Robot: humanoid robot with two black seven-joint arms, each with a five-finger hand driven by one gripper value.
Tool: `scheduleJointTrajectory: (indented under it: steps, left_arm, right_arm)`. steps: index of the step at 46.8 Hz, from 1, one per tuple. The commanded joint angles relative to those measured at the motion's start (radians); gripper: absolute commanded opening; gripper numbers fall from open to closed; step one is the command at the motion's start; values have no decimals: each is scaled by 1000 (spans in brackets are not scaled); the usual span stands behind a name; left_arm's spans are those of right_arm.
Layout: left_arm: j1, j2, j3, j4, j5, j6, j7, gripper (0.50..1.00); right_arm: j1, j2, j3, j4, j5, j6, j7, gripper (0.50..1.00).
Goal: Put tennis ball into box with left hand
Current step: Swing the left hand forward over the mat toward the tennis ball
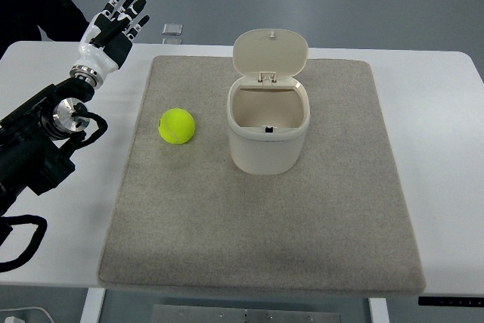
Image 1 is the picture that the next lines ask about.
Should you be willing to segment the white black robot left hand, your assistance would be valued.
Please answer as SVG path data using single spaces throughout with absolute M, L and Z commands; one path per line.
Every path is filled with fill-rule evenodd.
M 99 89 L 107 75 L 125 63 L 135 37 L 150 17 L 140 13 L 146 0 L 109 0 L 89 23 L 70 76 Z

